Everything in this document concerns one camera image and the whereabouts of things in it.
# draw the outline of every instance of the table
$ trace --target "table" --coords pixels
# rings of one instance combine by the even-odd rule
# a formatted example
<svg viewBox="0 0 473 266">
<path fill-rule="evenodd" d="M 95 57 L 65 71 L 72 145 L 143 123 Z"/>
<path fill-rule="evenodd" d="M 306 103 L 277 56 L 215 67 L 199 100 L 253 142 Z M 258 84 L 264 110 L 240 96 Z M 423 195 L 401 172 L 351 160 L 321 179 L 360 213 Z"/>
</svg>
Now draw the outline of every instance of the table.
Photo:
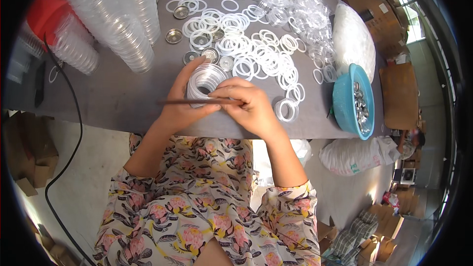
<svg viewBox="0 0 473 266">
<path fill-rule="evenodd" d="M 109 48 L 97 44 L 100 53 L 100 65 L 91 75 L 86 76 L 73 67 L 65 66 L 77 95 L 82 121 L 84 124 L 125 132 L 145 133 L 153 121 L 161 113 L 161 106 L 155 101 L 167 96 L 173 80 L 184 66 L 183 55 L 189 51 L 189 39 L 184 38 L 176 45 L 165 41 L 165 34 L 172 28 L 182 29 L 186 20 L 177 20 L 166 10 L 170 0 L 159 0 L 158 14 L 161 25 L 161 36 L 153 47 L 155 52 L 154 67 L 144 74 L 135 74 Z M 222 0 L 204 0 L 209 8 L 226 12 L 221 7 Z M 253 0 L 236 0 L 241 12 Z M 334 12 L 337 0 L 324 0 Z M 269 29 L 278 37 L 292 34 L 288 24 L 282 28 L 274 28 L 259 22 L 251 23 L 245 35 L 251 35 L 261 29 Z M 72 94 L 60 74 L 56 81 L 49 83 L 48 75 L 52 62 L 46 60 L 44 82 L 44 101 L 34 108 L 34 70 L 30 70 L 20 86 L 9 82 L 4 98 L 4 108 L 34 112 L 37 115 L 53 116 L 66 121 L 78 121 Z M 282 123 L 292 139 L 314 138 L 352 138 L 353 133 L 344 132 L 338 127 L 335 118 L 327 118 L 332 105 L 333 83 L 319 85 L 312 76 L 315 68 L 312 60 L 305 54 L 296 51 L 292 59 L 299 71 L 299 82 L 305 88 L 305 100 L 299 104 L 299 117 L 292 123 Z M 383 60 L 378 57 L 377 65 Z M 285 96 L 285 91 L 278 85 L 275 77 L 265 80 L 253 79 L 252 83 L 266 91 L 274 106 Z M 383 103 L 378 70 L 372 83 L 375 96 L 375 130 L 373 135 L 388 134 L 390 130 L 383 126 Z M 178 134 L 225 138 L 256 138 L 238 125 L 223 110 L 201 119 Z"/>
</svg>

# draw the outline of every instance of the hand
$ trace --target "hand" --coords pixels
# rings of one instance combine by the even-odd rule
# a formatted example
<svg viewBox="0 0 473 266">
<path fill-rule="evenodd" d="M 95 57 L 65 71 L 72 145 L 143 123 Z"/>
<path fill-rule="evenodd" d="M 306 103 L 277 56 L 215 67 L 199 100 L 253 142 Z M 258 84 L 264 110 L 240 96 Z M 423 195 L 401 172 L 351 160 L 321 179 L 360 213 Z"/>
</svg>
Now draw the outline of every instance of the hand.
<svg viewBox="0 0 473 266">
<path fill-rule="evenodd" d="M 188 63 L 179 73 L 174 85 L 169 91 L 169 100 L 181 100 L 184 99 L 184 93 L 186 92 L 187 82 L 191 77 L 192 72 L 201 64 L 208 63 L 210 59 L 206 59 L 205 56 L 200 56 Z M 192 123 L 199 119 L 220 110 L 220 105 L 207 104 L 203 107 L 192 108 L 189 104 L 180 105 L 166 105 L 161 112 L 161 115 L 156 120 L 156 123 L 169 131 L 170 134 L 176 133 L 183 128 L 188 127 Z"/>
<path fill-rule="evenodd" d="M 266 93 L 251 82 L 233 77 L 224 80 L 215 91 L 209 93 L 211 98 L 233 98 L 245 104 L 222 105 L 233 119 L 247 131 L 263 140 L 270 139 L 276 131 L 282 129 L 272 110 Z"/>
</svg>

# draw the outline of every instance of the plastic bag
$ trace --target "plastic bag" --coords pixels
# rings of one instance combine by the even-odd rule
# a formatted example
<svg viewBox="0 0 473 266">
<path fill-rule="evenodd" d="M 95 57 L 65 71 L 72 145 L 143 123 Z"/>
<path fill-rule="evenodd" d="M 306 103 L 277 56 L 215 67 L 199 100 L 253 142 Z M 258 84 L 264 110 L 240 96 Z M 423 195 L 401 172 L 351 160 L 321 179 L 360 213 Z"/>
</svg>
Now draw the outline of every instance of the plastic bag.
<svg viewBox="0 0 473 266">
<path fill-rule="evenodd" d="M 319 153 L 320 161 L 331 172 L 353 176 L 364 170 L 394 163 L 401 154 L 388 136 L 361 139 L 337 139 Z"/>
<path fill-rule="evenodd" d="M 348 73 L 348 66 L 355 63 L 373 82 L 376 50 L 370 31 L 358 13 L 340 0 L 335 10 L 333 41 L 337 75 Z"/>
<path fill-rule="evenodd" d="M 307 140 L 291 140 L 292 148 L 302 166 L 312 157 L 312 148 Z M 274 186 L 271 162 L 263 140 L 253 140 L 253 169 L 258 173 L 258 186 Z"/>
</svg>

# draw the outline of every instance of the floral dress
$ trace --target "floral dress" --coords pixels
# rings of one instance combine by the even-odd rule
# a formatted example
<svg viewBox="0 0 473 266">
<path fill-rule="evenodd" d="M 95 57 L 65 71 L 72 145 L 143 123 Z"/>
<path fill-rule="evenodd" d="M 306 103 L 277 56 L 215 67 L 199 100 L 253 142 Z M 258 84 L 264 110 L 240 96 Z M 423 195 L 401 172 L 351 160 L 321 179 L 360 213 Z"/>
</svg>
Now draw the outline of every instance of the floral dress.
<svg viewBox="0 0 473 266">
<path fill-rule="evenodd" d="M 252 142 L 173 136 L 155 178 L 112 178 L 97 265 L 192 265 L 215 237 L 234 265 L 320 265 L 310 182 L 271 187 L 255 213 Z"/>
</svg>

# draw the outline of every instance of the wooden stick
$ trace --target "wooden stick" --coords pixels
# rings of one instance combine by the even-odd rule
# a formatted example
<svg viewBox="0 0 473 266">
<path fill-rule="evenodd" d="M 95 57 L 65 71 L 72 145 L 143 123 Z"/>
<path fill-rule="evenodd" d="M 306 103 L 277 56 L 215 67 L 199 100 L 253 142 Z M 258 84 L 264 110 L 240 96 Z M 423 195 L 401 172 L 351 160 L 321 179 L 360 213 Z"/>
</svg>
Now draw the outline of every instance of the wooden stick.
<svg viewBox="0 0 473 266">
<path fill-rule="evenodd" d="M 231 105 L 243 105 L 244 103 L 240 100 L 229 100 L 229 99 L 210 99 L 210 100 L 157 100 L 156 105 L 172 105 L 172 104 L 231 104 Z"/>
</svg>

